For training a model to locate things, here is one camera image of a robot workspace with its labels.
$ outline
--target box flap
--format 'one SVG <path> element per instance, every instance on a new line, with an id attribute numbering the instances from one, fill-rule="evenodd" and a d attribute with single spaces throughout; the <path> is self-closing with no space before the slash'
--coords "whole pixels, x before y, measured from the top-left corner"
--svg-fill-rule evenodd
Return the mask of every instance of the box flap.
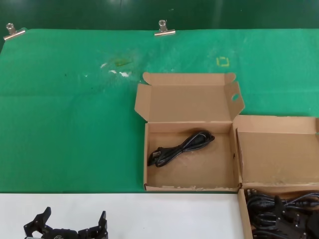
<path id="1" fill-rule="evenodd" d="M 319 183 L 318 119 L 238 116 L 243 184 Z"/>
<path id="2" fill-rule="evenodd" d="M 244 109 L 235 74 L 151 74 L 138 85 L 135 110 L 149 122 L 233 121 Z"/>

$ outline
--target green mat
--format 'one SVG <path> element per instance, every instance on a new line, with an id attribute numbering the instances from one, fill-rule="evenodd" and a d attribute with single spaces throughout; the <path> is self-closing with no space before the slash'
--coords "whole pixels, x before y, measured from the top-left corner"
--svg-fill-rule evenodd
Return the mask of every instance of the green mat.
<path id="1" fill-rule="evenodd" d="M 4 44 L 0 192 L 143 191 L 145 71 L 235 72 L 243 114 L 319 117 L 319 30 L 153 33 L 34 29 Z"/>

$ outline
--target cardboard box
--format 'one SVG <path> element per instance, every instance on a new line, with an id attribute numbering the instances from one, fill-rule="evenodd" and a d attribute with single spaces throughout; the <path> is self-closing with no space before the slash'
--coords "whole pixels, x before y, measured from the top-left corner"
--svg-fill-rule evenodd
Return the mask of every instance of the cardboard box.
<path id="1" fill-rule="evenodd" d="M 233 120 L 244 109 L 235 74 L 143 74 L 135 110 L 145 126 L 144 185 L 147 191 L 232 191 L 241 186 Z M 174 147 L 205 129 L 215 140 L 185 152 L 164 167 L 148 167 L 158 147 Z"/>
<path id="2" fill-rule="evenodd" d="M 253 239 L 244 190 L 269 194 L 319 191 L 319 119 L 237 116 L 244 103 L 235 75 L 143 74 L 135 110 L 145 127 L 144 184 L 148 191 L 237 192 L 245 239 Z M 162 168 L 147 167 L 159 146 L 210 131 L 206 148 Z"/>
<path id="3" fill-rule="evenodd" d="M 234 125 L 243 183 L 238 200 L 245 239 L 252 239 L 244 190 L 319 191 L 319 119 L 238 116 Z"/>

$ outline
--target white surface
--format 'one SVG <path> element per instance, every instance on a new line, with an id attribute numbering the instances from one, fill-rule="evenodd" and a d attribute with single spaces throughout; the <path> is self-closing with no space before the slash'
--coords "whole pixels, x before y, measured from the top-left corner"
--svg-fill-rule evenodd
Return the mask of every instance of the white surface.
<path id="1" fill-rule="evenodd" d="M 235 194 L 0 194 L 1 237 L 23 239 L 47 206 L 50 227 L 76 231 L 106 211 L 109 239 L 244 238 Z"/>

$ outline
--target cardboard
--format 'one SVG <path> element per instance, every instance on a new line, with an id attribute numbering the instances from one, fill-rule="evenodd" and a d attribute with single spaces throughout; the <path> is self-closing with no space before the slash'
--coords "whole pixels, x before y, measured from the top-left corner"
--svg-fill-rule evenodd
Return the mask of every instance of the cardboard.
<path id="1" fill-rule="evenodd" d="M 145 129 L 144 184 L 148 191 L 237 192 L 243 232 L 253 239 L 244 190 L 289 198 L 319 191 L 319 119 L 238 116 L 244 103 L 235 75 L 150 74 L 139 84 L 135 110 Z M 206 129 L 215 141 L 147 167 L 159 146 L 181 144 Z"/>
<path id="2" fill-rule="evenodd" d="M 151 74 L 139 84 L 135 110 L 145 129 L 144 184 L 148 191 L 231 191 L 241 186 L 233 120 L 244 109 L 235 74 Z M 164 167 L 147 167 L 158 147 L 181 144 L 206 129 L 215 140 Z"/>
<path id="3" fill-rule="evenodd" d="M 319 191 L 319 119 L 238 116 L 234 121 L 242 173 L 238 201 L 245 239 L 253 239 L 244 190 L 289 198 Z"/>

